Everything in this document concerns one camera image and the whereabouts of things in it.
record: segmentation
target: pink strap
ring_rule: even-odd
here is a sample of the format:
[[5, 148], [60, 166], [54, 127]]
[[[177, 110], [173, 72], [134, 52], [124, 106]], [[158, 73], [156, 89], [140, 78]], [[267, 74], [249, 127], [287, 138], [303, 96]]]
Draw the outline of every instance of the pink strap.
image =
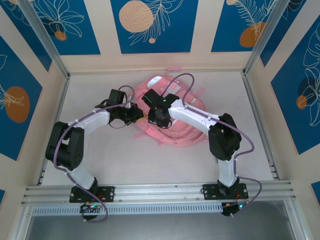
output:
[[[140, 134], [134, 134], [134, 135], [133, 135], [133, 138], [134, 138], [134, 139], [143, 139], [143, 138], [151, 138], [151, 136], [148, 135], [148, 134], [146, 134], [146, 133], [140, 133]], [[163, 142], [161, 142], [161, 141], [159, 141], [159, 140], [157, 140], [157, 139], [155, 139], [155, 142], [156, 142], [159, 146], [161, 146], [162, 144], [164, 144]]]
[[200, 89], [195, 93], [195, 96], [199, 98], [202, 94], [204, 94], [206, 88], [204, 86], [200, 87]]
[[165, 70], [164, 76], [167, 77], [169, 75], [169, 73], [171, 73], [171, 72], [180, 72], [180, 71], [181, 71], [180, 66], [171, 66]]
[[142, 138], [149, 138], [150, 135], [146, 134], [146, 133], [139, 133], [139, 134], [134, 134], [133, 138], [134, 139], [142, 139]]
[[164, 144], [163, 142], [161, 142], [161, 141], [159, 141], [157, 139], [155, 139], [155, 142], [158, 144], [158, 146], [161, 146], [162, 144]]

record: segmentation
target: white line drawing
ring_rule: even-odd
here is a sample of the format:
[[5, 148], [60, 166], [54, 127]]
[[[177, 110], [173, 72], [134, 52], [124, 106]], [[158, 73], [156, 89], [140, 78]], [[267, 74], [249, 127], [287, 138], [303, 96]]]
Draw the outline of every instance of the white line drawing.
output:
[[270, 15], [278, 0], [264, 0], [262, 7], [258, 8], [255, 0], [226, 0], [228, 5], [238, 9], [240, 17], [246, 21], [247, 26], [254, 29], [254, 38], [258, 39], [262, 31], [262, 23]]
[[288, 6], [284, 10], [282, 17], [287, 20], [289, 12], [295, 12], [300, 9], [304, 0], [290, 0]]
[[29, 22], [27, 21], [25, 15], [22, 13], [18, 3], [15, 0], [1, 0], [3, 4], [10, 10], [12, 15], [18, 19], [19, 21], [23, 22], [25, 25], [30, 26]]
[[[8, 56], [3, 54], [0, 55], [0, 70], [5, 66], [7, 57]], [[24, 97], [16, 98], [8, 94], [0, 84], [0, 110], [3, 109], [6, 105], [10, 106], [10, 104], [24, 106], [24, 103], [22, 102], [23, 99]]]
[[306, 67], [305, 75], [308, 86], [298, 97], [297, 106], [299, 109], [310, 107], [310, 126], [314, 127], [320, 123], [320, 23], [311, 35], [303, 58], [303, 65]]
[[[30, 26], [15, 0], [1, 0], [14, 17]], [[77, 26], [84, 21], [85, 16], [70, 11], [69, 0], [29, 0], [38, 14], [49, 35], [60, 41], [67, 40], [67, 33], [82, 37], [82, 31]]]
[[130, 46], [139, 41], [156, 42], [166, 26], [170, 27], [169, 14], [176, 11], [184, 0], [131, 0], [119, 12], [122, 26], [129, 32], [132, 39]]

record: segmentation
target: pink bag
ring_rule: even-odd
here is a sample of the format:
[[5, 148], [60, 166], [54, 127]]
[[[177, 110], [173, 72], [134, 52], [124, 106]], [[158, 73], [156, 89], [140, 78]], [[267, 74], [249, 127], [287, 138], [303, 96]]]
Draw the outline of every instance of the pink bag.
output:
[[[143, 110], [146, 116], [148, 115], [150, 108], [142, 100], [144, 94], [148, 90], [153, 89], [161, 95], [172, 79], [171, 76], [155, 75], [136, 87], [134, 90], [134, 102], [137, 103], [138, 107]], [[170, 85], [164, 96], [171, 93], [182, 99], [187, 89], [188, 86], [183, 82], [179, 82], [177, 79]], [[192, 91], [187, 94], [185, 102], [201, 110], [204, 110], [205, 108], [202, 101], [197, 98], [196, 94]], [[147, 135], [158, 140], [159, 145], [165, 143], [176, 147], [187, 147], [201, 142], [204, 139], [205, 134], [193, 126], [180, 120], [171, 119], [171, 121], [172, 126], [168, 129], [162, 129], [154, 124], [148, 123], [147, 118], [136, 122], [135, 126]], [[138, 139], [144, 137], [144, 135], [145, 134], [136, 134], [134, 138]]]

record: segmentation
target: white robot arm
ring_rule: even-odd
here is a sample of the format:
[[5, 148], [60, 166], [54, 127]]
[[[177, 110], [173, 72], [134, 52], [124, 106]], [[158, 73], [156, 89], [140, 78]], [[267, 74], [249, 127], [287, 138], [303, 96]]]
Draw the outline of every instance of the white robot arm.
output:
[[[89, 190], [93, 194], [94, 188], [98, 187], [98, 182], [87, 171], [83, 161], [88, 157], [88, 136], [100, 127], [109, 124], [113, 119], [121, 119], [126, 125], [129, 125], [144, 117], [143, 112], [136, 104], [97, 112], [97, 109], [105, 106], [122, 104], [123, 93], [113, 89], [109, 99], [96, 106], [98, 108], [93, 110], [94, 114], [73, 126], [58, 150], [57, 165], [60, 168], [64, 168], [82, 188]], [[183, 101], [176, 95], [170, 93], [166, 97], [162, 97], [152, 89], [142, 99], [150, 107], [148, 113], [148, 121], [150, 123], [156, 124], [160, 128], [167, 128], [171, 119], [181, 120], [208, 136], [210, 151], [218, 161], [218, 185], [220, 184], [222, 191], [220, 190], [221, 187], [219, 187], [219, 190], [220, 192], [225, 192], [223, 194], [227, 198], [229, 190], [232, 190], [236, 183], [239, 182], [234, 172], [235, 160], [233, 155], [240, 147], [241, 136], [230, 128], [212, 120], [212, 118], [236, 127], [232, 117], [226, 113], [223, 116], [219, 116], [188, 104], [183, 105]], [[53, 161], [57, 142], [62, 133], [72, 123], [74, 122], [57, 122], [54, 125], [45, 153], [48, 160]]]
[[[175, 100], [171, 107], [168, 109], [169, 115], [171, 118], [176, 120], [181, 120], [191, 126], [199, 129], [205, 135], [209, 135], [210, 127], [213, 127], [217, 122], [211, 120], [211, 118], [219, 119], [219, 115], [211, 114], [205, 111], [202, 111], [194, 106], [189, 104], [183, 105], [181, 99]], [[230, 160], [220, 160], [217, 158], [219, 165], [219, 181], [226, 187], [231, 187], [237, 180], [237, 177], [234, 173], [234, 158]]]

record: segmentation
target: purple cable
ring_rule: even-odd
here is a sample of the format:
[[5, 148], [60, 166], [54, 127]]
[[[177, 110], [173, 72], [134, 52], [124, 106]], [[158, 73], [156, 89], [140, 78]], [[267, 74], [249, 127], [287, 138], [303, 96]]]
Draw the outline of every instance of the purple cable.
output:
[[[234, 175], [237, 175], [237, 162], [234, 161], [233, 162], [233, 172]], [[243, 180], [248, 180], [248, 181], [253, 181], [259, 184], [259, 190], [257, 192], [257, 194], [248, 202], [247, 205], [245, 205], [240, 211], [244, 210], [247, 206], [249, 206], [254, 200], [256, 200], [256, 198], [260, 195], [261, 191], [262, 191], [262, 183], [259, 180], [253, 179], [253, 178], [249, 178], [249, 177], [243, 177], [243, 176], [238, 176], [239, 179], [243, 179]]]
[[[191, 83], [190, 87], [187, 89], [187, 91], [184, 93], [184, 95], [183, 95], [183, 97], [182, 97], [182, 104], [183, 104], [183, 106], [186, 106], [186, 103], [185, 103], [186, 96], [188, 95], [188, 93], [191, 91], [192, 87], [193, 87], [194, 84], [195, 84], [195, 77], [194, 77], [191, 73], [185, 72], [185, 73], [181, 73], [181, 74], [179, 74], [178, 76], [174, 77], [174, 78], [169, 82], [168, 86], [166, 86], [166, 88], [164, 89], [164, 91], [163, 91], [163, 93], [161, 94], [161, 96], [163, 96], [163, 95], [165, 94], [165, 92], [168, 90], [169, 86], [170, 86], [176, 79], [178, 79], [179, 77], [181, 77], [181, 76], [183, 76], [183, 75], [188, 75], [188, 76], [190, 76], [190, 77], [192, 78], [192, 83]], [[201, 113], [201, 112], [198, 112], [197, 110], [194, 110], [194, 109], [189, 108], [189, 107], [186, 107], [186, 108], [187, 108], [188, 110], [196, 113], [196, 114], [199, 114], [199, 115], [203, 116], [203, 117], [206, 117], [206, 118], [208, 117], [207, 115], [205, 115], [205, 114], [203, 114], [203, 113]], [[224, 121], [221, 121], [221, 120], [219, 120], [219, 119], [216, 119], [216, 118], [214, 118], [214, 117], [211, 117], [211, 120], [213, 120], [213, 121], [215, 121], [215, 122], [217, 122], [217, 123], [219, 123], [219, 124], [222, 124], [222, 125], [230, 128], [230, 129], [236, 131], [237, 133], [239, 133], [239, 134], [241, 134], [242, 136], [244, 136], [244, 138], [250, 143], [251, 149], [250, 149], [250, 150], [247, 150], [247, 151], [243, 151], [243, 152], [237, 153], [237, 154], [234, 156], [235, 159], [236, 159], [237, 157], [241, 156], [241, 155], [252, 153], [252, 152], [255, 150], [255, 145], [254, 145], [254, 143], [252, 142], [252, 140], [250, 139], [250, 137], [248, 137], [243, 131], [239, 130], [238, 128], [236, 128], [236, 127], [234, 127], [234, 126], [232, 126], [232, 125], [230, 125], [230, 124], [228, 124], [228, 123], [226, 123], [226, 122], [224, 122]]]
[[[132, 97], [131, 99], [134, 99], [135, 97], [135, 90], [129, 86], [129, 85], [123, 85], [119, 88], [122, 89], [122, 88], [130, 88], [132, 90]], [[53, 165], [56, 169], [60, 170], [60, 171], [63, 171], [66, 173], [67, 177], [75, 184], [76, 187], [80, 188], [82, 191], [84, 191], [85, 193], [89, 194], [92, 198], [94, 198], [95, 200], [97, 200], [105, 209], [105, 216], [103, 219], [101, 220], [96, 220], [96, 221], [91, 221], [91, 220], [87, 220], [88, 223], [99, 223], [99, 222], [102, 222], [104, 220], [107, 219], [107, 216], [108, 216], [108, 209], [107, 209], [107, 206], [97, 197], [95, 196], [94, 194], [92, 194], [91, 192], [89, 192], [87, 189], [85, 189], [84, 187], [82, 187], [81, 185], [79, 185], [72, 177], [71, 175], [68, 173], [68, 171], [64, 168], [61, 168], [61, 167], [58, 167], [57, 165], [57, 156], [58, 156], [58, 151], [59, 151], [59, 148], [62, 144], [62, 141], [63, 139], [65, 138], [65, 136], [67, 135], [67, 133], [70, 131], [70, 129], [72, 129], [75, 125], [77, 125], [78, 123], [81, 123], [83, 120], [91, 117], [92, 115], [94, 114], [97, 114], [97, 113], [100, 113], [102, 111], [105, 111], [105, 110], [108, 110], [108, 109], [112, 109], [112, 108], [116, 108], [116, 107], [122, 107], [122, 106], [125, 106], [126, 104], [128, 104], [130, 102], [130, 99], [127, 100], [125, 103], [122, 103], [122, 104], [117, 104], [117, 105], [113, 105], [113, 106], [107, 106], [107, 107], [104, 107], [104, 108], [101, 108], [99, 110], [97, 110], [96, 112], [90, 112], [89, 114], [85, 115], [84, 117], [80, 118], [78, 121], [75, 121], [74, 123], [72, 123], [64, 132], [63, 134], [61, 135], [61, 137], [59, 138], [59, 141], [58, 143], [56, 144], [56, 148], [55, 148], [55, 151], [54, 151], [54, 155], [53, 155]], [[82, 219], [85, 220], [84, 218], [84, 213], [86, 212], [88, 208], [86, 208], [83, 212], [82, 212]]]
[[[174, 78], [170, 81], [170, 83], [168, 84], [168, 86], [165, 88], [165, 90], [164, 90], [164, 92], [162, 93], [161, 96], [163, 96], [163, 95], [165, 94], [165, 92], [167, 91], [167, 89], [169, 88], [169, 86], [170, 86], [177, 78], [179, 78], [179, 77], [181, 77], [181, 76], [183, 76], [183, 75], [188, 75], [188, 76], [191, 76], [191, 78], [192, 78], [192, 83], [191, 83], [190, 87], [188, 88], [188, 90], [185, 92], [185, 94], [184, 94], [183, 97], [182, 97], [182, 104], [183, 104], [183, 106], [186, 106], [185, 98], [186, 98], [186, 96], [188, 95], [188, 93], [191, 91], [191, 89], [192, 89], [192, 87], [193, 87], [193, 85], [194, 85], [194, 83], [195, 83], [195, 77], [194, 77], [191, 73], [187, 73], [187, 72], [186, 72], [186, 73], [182, 73], [182, 74], [179, 74], [178, 76], [174, 77]], [[188, 110], [196, 113], [196, 114], [199, 114], [199, 115], [203, 116], [203, 117], [206, 117], [206, 118], [208, 117], [207, 115], [203, 114], [202, 112], [199, 112], [199, 111], [194, 110], [194, 109], [189, 108], [189, 107], [186, 107], [186, 108], [187, 108]], [[243, 131], [239, 130], [238, 128], [236, 128], [236, 127], [234, 127], [234, 126], [232, 126], [232, 125], [230, 125], [230, 124], [228, 124], [228, 123], [226, 123], [226, 122], [224, 122], [224, 121], [221, 121], [221, 120], [219, 120], [219, 119], [217, 119], [217, 118], [214, 118], [214, 117], [211, 117], [210, 119], [213, 120], [213, 121], [215, 121], [215, 122], [217, 122], [217, 123], [219, 123], [219, 124], [222, 124], [222, 125], [230, 128], [230, 129], [232, 129], [232, 130], [234, 130], [234, 131], [236, 131], [236, 132], [239, 133], [239, 134], [241, 134], [241, 135], [250, 143], [250, 145], [251, 145], [251, 149], [250, 149], [250, 150], [242, 151], [242, 152], [239, 152], [239, 153], [237, 153], [236, 155], [234, 155], [234, 168], [233, 168], [233, 171], [234, 171], [234, 175], [237, 175], [237, 165], [236, 165], [236, 159], [237, 159], [237, 157], [242, 156], [242, 155], [245, 155], [245, 154], [252, 153], [252, 152], [255, 150], [255, 144], [254, 144], [253, 141], [250, 139], [250, 137], [248, 137]], [[256, 179], [253, 179], [253, 178], [242, 177], [242, 176], [237, 176], [237, 177], [238, 177], [239, 179], [256, 182], [256, 183], [258, 183], [259, 186], [260, 186], [259, 191], [257, 192], [257, 194], [249, 201], [249, 203], [248, 203], [245, 207], [243, 207], [243, 208], [240, 210], [240, 211], [242, 211], [243, 209], [245, 209], [249, 204], [251, 204], [251, 203], [259, 196], [259, 194], [260, 194], [261, 191], [262, 191], [262, 184], [261, 184], [260, 181], [258, 181], [258, 180], [256, 180]]]

